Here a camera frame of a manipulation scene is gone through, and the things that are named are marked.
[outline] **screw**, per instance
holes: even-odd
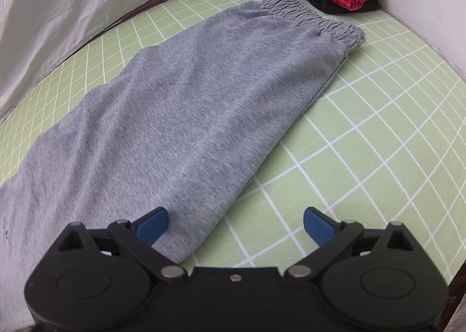
[[[231,274],[230,275],[230,281],[232,282],[239,282],[243,279],[243,277],[240,274]]]
[[[311,272],[311,268],[306,265],[294,265],[288,269],[288,273],[294,278],[307,277]]]
[[[169,265],[162,268],[160,274],[165,278],[178,278],[185,274],[185,270],[181,266]]]

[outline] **green checkered mat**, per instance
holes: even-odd
[[[16,172],[40,132],[89,90],[118,75],[140,48],[245,1],[171,0],[83,47],[0,126],[0,179]],[[464,262],[465,83],[387,13],[338,19],[363,28],[367,42],[274,148],[186,260],[187,268],[265,265],[283,270],[316,248],[302,227],[308,206],[368,228],[403,221],[448,282]]]

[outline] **triangular cutout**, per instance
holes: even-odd
[[[393,231],[390,241],[387,244],[387,248],[391,249],[399,249],[402,251],[413,251],[414,248],[412,247],[409,240],[406,238],[402,231]]]
[[[81,237],[76,231],[71,231],[68,236],[66,236],[63,243],[61,243],[58,248],[59,251],[74,251],[76,249],[83,249],[84,244],[82,243]]]

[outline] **gray fabric garment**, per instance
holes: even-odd
[[[0,188],[0,331],[32,323],[24,283],[71,221],[103,228],[164,206],[154,247],[186,258],[363,39],[300,1],[251,1],[90,91]]]

